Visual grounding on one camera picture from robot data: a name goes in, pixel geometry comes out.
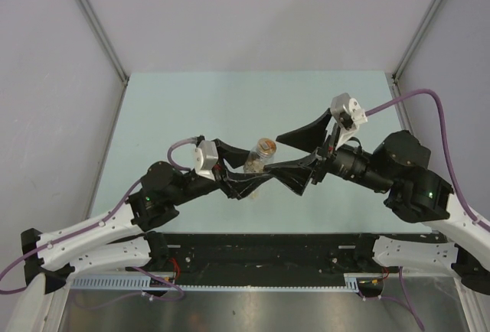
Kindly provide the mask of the clear pill bottle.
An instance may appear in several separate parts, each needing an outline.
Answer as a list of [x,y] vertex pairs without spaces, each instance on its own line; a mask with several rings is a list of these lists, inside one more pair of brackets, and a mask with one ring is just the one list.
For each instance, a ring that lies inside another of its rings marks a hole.
[[272,163],[276,153],[276,143],[270,138],[261,138],[250,150],[243,165],[245,174],[260,173],[265,165]]

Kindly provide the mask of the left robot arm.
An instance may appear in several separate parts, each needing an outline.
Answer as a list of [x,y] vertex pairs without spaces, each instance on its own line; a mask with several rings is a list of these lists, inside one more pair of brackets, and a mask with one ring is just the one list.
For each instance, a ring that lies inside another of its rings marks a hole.
[[241,172],[250,157],[250,151],[204,136],[174,143],[167,159],[152,164],[113,209],[50,233],[25,230],[25,282],[43,275],[50,294],[87,269],[163,269],[168,247],[154,230],[175,219],[183,204],[217,190],[241,200],[272,179],[265,170]]

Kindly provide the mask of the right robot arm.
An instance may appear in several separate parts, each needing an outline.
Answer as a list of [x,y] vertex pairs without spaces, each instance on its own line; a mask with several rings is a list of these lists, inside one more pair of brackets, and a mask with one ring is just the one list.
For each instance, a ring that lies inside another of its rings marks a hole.
[[264,171],[297,194],[332,174],[375,193],[407,223],[422,223],[442,233],[447,243],[398,241],[378,236],[353,252],[363,272],[376,266],[409,267],[457,278],[467,288],[489,293],[489,224],[464,207],[450,184],[428,168],[430,150],[402,130],[389,134],[372,153],[348,145],[367,118],[362,109],[335,111],[277,137],[279,143],[308,152],[294,161],[268,164]]

